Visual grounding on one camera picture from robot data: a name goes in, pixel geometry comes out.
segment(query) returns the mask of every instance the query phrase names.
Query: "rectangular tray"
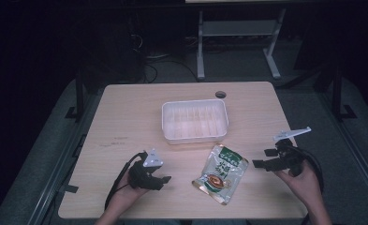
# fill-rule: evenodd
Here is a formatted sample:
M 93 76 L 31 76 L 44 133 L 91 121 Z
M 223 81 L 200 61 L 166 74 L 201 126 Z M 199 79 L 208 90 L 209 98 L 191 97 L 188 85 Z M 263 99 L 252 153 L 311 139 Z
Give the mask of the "rectangular tray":
M 173 101 L 162 106 L 162 129 L 168 143 L 220 142 L 228 132 L 221 99 Z

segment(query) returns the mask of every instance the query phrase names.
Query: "table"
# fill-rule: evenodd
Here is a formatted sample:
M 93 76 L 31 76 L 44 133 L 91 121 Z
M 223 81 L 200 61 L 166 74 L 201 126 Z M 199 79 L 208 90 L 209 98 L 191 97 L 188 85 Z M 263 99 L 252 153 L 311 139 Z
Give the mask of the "table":
M 228 134 L 221 142 L 250 161 L 228 205 L 192 186 L 200 177 L 214 142 L 170 145 L 161 129 L 162 105 L 168 101 L 216 98 L 227 94 Z M 122 218 L 302 218 L 304 205 L 273 173 L 255 169 L 252 159 L 289 125 L 268 82 L 198 82 L 108 86 L 59 208 L 61 218 L 98 218 L 124 164 L 142 150 L 155 148 L 164 160 L 154 176 L 172 176 L 161 190 L 140 198 Z

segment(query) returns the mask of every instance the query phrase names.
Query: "food pouch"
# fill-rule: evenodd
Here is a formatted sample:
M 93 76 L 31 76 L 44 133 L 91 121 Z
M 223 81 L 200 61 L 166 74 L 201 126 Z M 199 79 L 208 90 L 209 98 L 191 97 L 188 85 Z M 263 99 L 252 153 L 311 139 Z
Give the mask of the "food pouch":
M 247 166 L 247 159 L 218 144 L 207 158 L 201 177 L 192 181 L 192 185 L 227 205 Z

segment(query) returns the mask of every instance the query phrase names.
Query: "green and white package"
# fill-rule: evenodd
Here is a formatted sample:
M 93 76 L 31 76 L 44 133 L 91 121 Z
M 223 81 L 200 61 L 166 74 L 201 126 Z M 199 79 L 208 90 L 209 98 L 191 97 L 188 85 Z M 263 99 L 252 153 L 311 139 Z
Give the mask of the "green and white package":
M 227 205 L 248 167 L 248 160 L 222 144 L 216 145 L 192 185 Z

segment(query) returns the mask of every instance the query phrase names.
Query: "white plastic bracket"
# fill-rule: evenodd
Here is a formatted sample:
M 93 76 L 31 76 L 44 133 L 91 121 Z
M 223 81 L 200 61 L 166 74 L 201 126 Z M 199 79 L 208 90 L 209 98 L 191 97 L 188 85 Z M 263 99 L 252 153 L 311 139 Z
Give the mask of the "white plastic bracket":
M 163 165 L 163 160 L 158 156 L 156 150 L 153 148 L 149 153 L 148 157 L 143 162 L 143 167 L 158 167 Z
M 274 136 L 273 139 L 275 141 L 280 141 L 283 139 L 287 139 L 287 138 L 291 138 L 303 133 L 307 133 L 309 131 L 311 131 L 312 129 L 310 129 L 309 127 L 305 128 L 305 129 L 295 129 L 295 130 L 289 130 L 289 131 L 281 131 L 278 135 Z

